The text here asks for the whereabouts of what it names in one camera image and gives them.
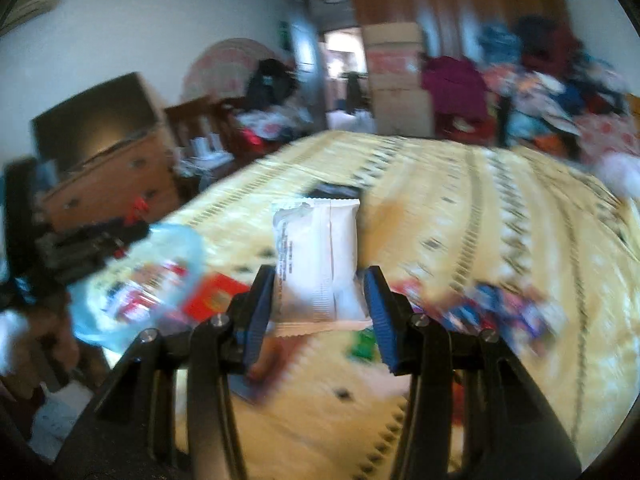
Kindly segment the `person left hand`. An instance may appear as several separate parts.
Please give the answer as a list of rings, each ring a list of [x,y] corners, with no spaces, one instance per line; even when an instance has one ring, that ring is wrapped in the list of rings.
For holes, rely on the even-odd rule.
[[[66,307],[1,312],[1,391],[12,400],[29,400],[44,382],[36,357],[44,342],[52,344],[49,356],[64,373],[76,367],[80,351]]]

